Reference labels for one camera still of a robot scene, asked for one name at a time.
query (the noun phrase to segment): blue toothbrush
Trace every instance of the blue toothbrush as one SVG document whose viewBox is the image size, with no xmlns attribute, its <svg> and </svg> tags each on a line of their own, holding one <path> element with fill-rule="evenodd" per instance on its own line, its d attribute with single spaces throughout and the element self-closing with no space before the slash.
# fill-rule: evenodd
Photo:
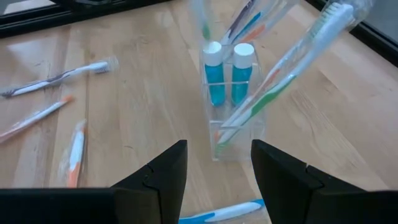
<svg viewBox="0 0 398 224">
<path fill-rule="evenodd" d="M 249 31 L 256 26 L 258 23 L 267 19 L 267 16 L 271 12 L 271 9 L 276 8 L 282 1 L 273 0 L 269 4 L 265 6 L 263 10 L 257 13 L 253 18 L 243 27 L 243 29 L 239 32 L 239 34 L 233 39 L 232 43 L 234 44 L 237 39 L 240 39 L 242 36 L 249 33 Z"/>
<path fill-rule="evenodd" d="M 230 44 L 230 41 L 232 39 L 233 34 L 236 32 L 236 29 L 239 27 L 239 25 L 242 24 L 245 18 L 247 18 L 247 16 L 250 15 L 251 10 L 256 4 L 256 1 L 257 0 L 249 0 L 249 2 L 243 7 L 243 9 L 238 14 L 235 21 L 232 23 L 231 27 L 228 29 L 228 31 L 225 33 L 224 37 L 220 41 L 221 44 L 223 45 Z"/>
<path fill-rule="evenodd" d="M 214 210 L 212 212 L 201 213 L 192 217 L 180 218 L 179 224 L 191 223 L 210 223 L 228 220 L 230 218 L 240 217 L 253 211 L 264 208 L 263 199 L 257 199 L 250 202 L 240 203 L 226 208 Z"/>
</svg>

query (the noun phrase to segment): plastic-wrapped toothbrush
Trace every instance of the plastic-wrapped toothbrush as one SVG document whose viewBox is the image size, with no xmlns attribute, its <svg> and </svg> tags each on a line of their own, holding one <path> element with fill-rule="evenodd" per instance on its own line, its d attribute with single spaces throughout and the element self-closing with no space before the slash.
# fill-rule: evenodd
<svg viewBox="0 0 398 224">
<path fill-rule="evenodd" d="M 246 124 L 286 89 L 295 78 L 301 75 L 333 40 L 337 38 L 342 30 L 363 20 L 363 13 L 359 14 L 361 16 L 355 17 L 355 15 L 358 15 L 358 12 L 369 12 L 373 4 L 365 6 L 355 4 L 357 2 L 354 0 L 331 1 L 322 10 L 321 16 L 306 33 L 305 37 L 299 41 L 299 44 L 294 46 L 295 50 L 290 50 L 290 53 L 287 54 L 289 57 L 282 59 L 285 63 L 282 63 L 283 67 L 280 70 L 283 71 L 284 78 L 260 96 L 247 110 L 242 112 L 231 123 L 231 126 L 239 127 Z M 229 130 L 219 137 L 216 154 L 219 154 L 228 145 L 231 138 L 237 132 L 237 129 Z"/>
<path fill-rule="evenodd" d="M 14 135 L 16 135 L 18 133 L 20 133 L 21 131 L 25 130 L 29 126 L 32 126 L 34 123 L 45 118 L 50 113 L 58 110 L 63 105 L 71 102 L 72 100 L 73 100 L 73 96 L 71 96 L 71 95 L 65 96 L 60 101 L 54 103 L 50 107 L 48 107 L 42 111 L 38 111 L 38 112 L 32 114 L 31 116 L 29 116 L 28 118 L 26 118 L 25 120 L 14 124 L 9 131 L 6 131 L 5 133 L 0 134 L 0 143 L 4 142 L 5 140 L 13 137 Z"/>
<path fill-rule="evenodd" d="M 236 30 L 242 23 L 245 21 L 245 18 L 250 15 L 251 11 L 254 9 L 256 3 L 260 0 L 249 0 L 248 3 L 243 7 L 240 11 L 234 22 L 231 24 L 231 27 L 226 31 L 224 37 L 220 41 L 222 45 L 227 45 L 232 43 L 233 37 L 235 35 Z"/>
<path fill-rule="evenodd" d="M 5 98 L 10 98 L 12 96 L 21 95 L 24 93 L 32 92 L 39 90 L 41 88 L 45 88 L 52 85 L 59 85 L 64 82 L 66 79 L 75 77 L 77 75 L 81 75 L 84 72 L 92 71 L 95 74 L 100 74 L 104 72 L 110 72 L 115 70 L 118 67 L 118 60 L 116 57 L 110 57 L 105 60 L 101 60 L 99 62 L 95 62 L 80 68 L 75 68 L 69 71 L 66 71 L 62 74 L 59 74 L 55 77 L 39 80 L 35 82 L 28 83 L 23 86 L 19 86 L 16 88 L 11 88 L 6 91 L 0 92 L 0 95 Z"/>
<path fill-rule="evenodd" d="M 295 63 L 295 60 L 291 60 L 291 57 L 294 55 L 295 58 L 299 58 L 299 56 L 305 53 L 305 48 L 299 48 L 303 45 L 303 40 L 298 41 L 298 43 L 292 47 L 283 57 L 281 60 L 277 62 L 277 64 L 271 69 L 271 71 L 267 74 L 265 80 L 260 84 L 259 88 L 250 96 L 246 98 L 246 100 L 235 110 L 235 112 L 231 115 L 231 117 L 224 122 L 221 127 L 230 126 L 232 122 L 243 113 L 246 109 L 250 107 L 253 103 L 253 100 L 256 96 L 259 96 L 261 93 L 266 91 L 268 87 L 273 83 L 275 77 L 283 73 L 285 70 L 289 69 L 292 64 Z"/>
<path fill-rule="evenodd" d="M 70 148 L 67 187 L 75 188 L 80 175 L 81 158 L 85 147 L 86 120 L 80 121 L 73 133 Z"/>
<path fill-rule="evenodd" d="M 250 42 L 271 30 L 299 0 L 272 0 L 234 38 L 232 44 Z"/>
<path fill-rule="evenodd" d="M 200 34 L 205 43 L 208 43 L 214 36 L 211 28 L 214 23 L 211 7 L 205 0 L 190 0 L 190 5 Z"/>
<path fill-rule="evenodd" d="M 226 208 L 205 212 L 192 217 L 180 218 L 178 224 L 202 224 L 202 223 L 219 223 L 248 215 L 252 212 L 265 208 L 263 199 L 256 199 L 250 202 L 244 202 L 232 205 Z"/>
</svg>

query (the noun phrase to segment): plastic wrapper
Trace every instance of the plastic wrapper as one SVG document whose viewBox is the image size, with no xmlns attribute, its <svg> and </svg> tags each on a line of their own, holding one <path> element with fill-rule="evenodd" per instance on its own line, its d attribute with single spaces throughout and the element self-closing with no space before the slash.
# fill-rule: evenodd
<svg viewBox="0 0 398 224">
<path fill-rule="evenodd" d="M 299 0 L 250 0 L 235 12 L 233 23 L 237 24 L 235 32 L 230 39 L 226 38 L 227 30 L 221 43 L 238 44 L 258 39 L 270 31 Z"/>
<path fill-rule="evenodd" d="M 224 220 L 220 222 L 213 222 L 217 224 L 271 224 L 267 209 L 261 208 L 260 210 L 242 215 L 240 217 Z"/>
<path fill-rule="evenodd" d="M 47 117 L 49 114 L 61 108 L 63 105 L 73 101 L 73 97 L 71 95 L 63 97 L 60 101 L 54 103 L 53 105 L 47 107 L 44 110 L 37 111 L 27 118 L 23 119 L 20 122 L 14 124 L 8 131 L 5 131 L 0 134 L 0 143 L 7 141 L 8 139 L 14 137 L 16 134 L 22 132 L 23 130 L 31 127 L 36 122 L 41 119 Z"/>
<path fill-rule="evenodd" d="M 78 122 L 69 146 L 64 150 L 58 167 L 58 182 L 69 188 L 78 187 L 85 148 L 86 120 Z"/>
<path fill-rule="evenodd" d="M 191 15 L 200 46 L 215 40 L 215 17 L 209 0 L 190 0 Z"/>
<path fill-rule="evenodd" d="M 314 25 L 267 74 L 259 89 L 250 96 L 251 101 L 244 104 L 247 109 L 233 121 L 233 124 L 245 124 L 270 102 L 274 101 L 294 79 L 301 75 L 331 45 L 343 30 L 361 22 L 365 13 L 368 13 L 372 6 L 372 4 L 366 5 L 366 1 L 363 1 L 363 4 L 355 5 L 343 3 L 343 1 L 345 0 L 332 1 L 325 6 Z M 235 133 L 229 134 L 228 138 L 222 138 L 223 142 L 221 142 L 220 147 L 229 143 Z"/>
<path fill-rule="evenodd" d="M 0 96 L 10 98 L 13 96 L 30 93 L 49 86 L 60 85 L 73 78 L 79 77 L 85 72 L 93 72 L 95 74 L 107 73 L 116 70 L 119 67 L 118 60 L 115 56 L 102 59 L 100 61 L 85 65 L 79 68 L 71 69 L 46 80 L 37 80 L 21 86 L 13 86 L 0 88 Z"/>
</svg>

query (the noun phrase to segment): clear acrylic holder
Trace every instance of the clear acrylic holder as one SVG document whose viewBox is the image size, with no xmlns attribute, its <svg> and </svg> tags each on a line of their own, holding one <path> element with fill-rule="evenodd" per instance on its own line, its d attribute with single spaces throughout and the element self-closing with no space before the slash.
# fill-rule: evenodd
<svg viewBox="0 0 398 224">
<path fill-rule="evenodd" d="M 223 52 L 230 52 L 234 46 L 223 46 Z M 257 54 L 253 61 L 253 70 L 251 78 L 248 82 L 232 82 L 232 57 L 226 57 L 223 63 L 224 68 L 224 82 L 223 83 L 208 83 L 205 74 L 202 54 L 200 57 L 200 73 L 202 77 L 202 94 L 205 101 L 206 118 L 208 121 L 208 128 L 210 133 L 211 156 L 214 161 L 240 161 L 250 159 L 251 141 L 253 139 L 264 139 L 266 129 L 266 115 L 265 110 L 259 112 L 255 117 L 251 118 L 246 124 L 242 126 L 222 126 L 228 118 L 239 108 L 240 105 L 234 105 L 231 101 L 231 90 L 233 85 L 248 84 L 248 93 L 243 99 L 244 102 L 248 96 L 252 95 L 261 83 L 264 81 L 264 76 L 261 67 L 258 64 Z M 209 87 L 224 85 L 225 86 L 225 102 L 220 106 L 213 106 Z M 218 136 L 225 131 L 237 131 L 237 133 L 230 140 L 229 144 L 222 150 L 216 150 Z"/>
</svg>

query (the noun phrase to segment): wooden surface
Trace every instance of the wooden surface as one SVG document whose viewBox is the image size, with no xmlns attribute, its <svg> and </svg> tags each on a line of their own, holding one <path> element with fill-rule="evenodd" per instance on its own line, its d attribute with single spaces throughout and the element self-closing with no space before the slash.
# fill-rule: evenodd
<svg viewBox="0 0 398 224">
<path fill-rule="evenodd" d="M 214 3 L 226 27 L 238 0 Z M 318 16 L 294 7 L 256 43 L 265 71 Z M 182 215 L 259 198 L 250 162 L 212 162 L 187 1 L 0 40 L 1 87 L 115 55 L 118 72 L 0 101 L 0 131 L 72 93 L 77 100 L 0 145 L 0 187 L 62 186 L 74 125 L 88 120 L 81 187 L 110 186 L 188 140 Z M 367 190 L 398 189 L 398 69 L 349 34 L 268 108 L 267 142 Z"/>
</svg>

